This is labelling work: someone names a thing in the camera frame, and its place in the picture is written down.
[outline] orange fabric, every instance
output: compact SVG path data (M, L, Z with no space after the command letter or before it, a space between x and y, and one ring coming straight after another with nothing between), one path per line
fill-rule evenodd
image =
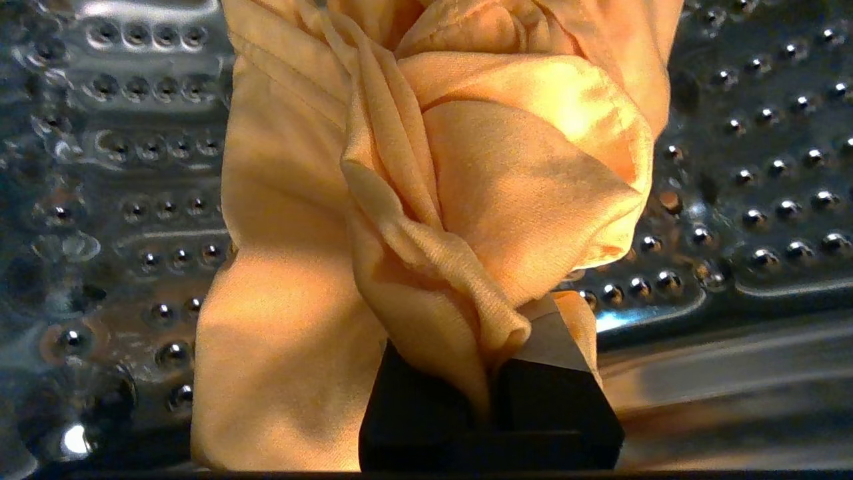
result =
M382 342L463 391L516 309L621 257L666 122L666 0L224 0L238 57L193 449L355 470ZM595 318L556 296L595 365Z

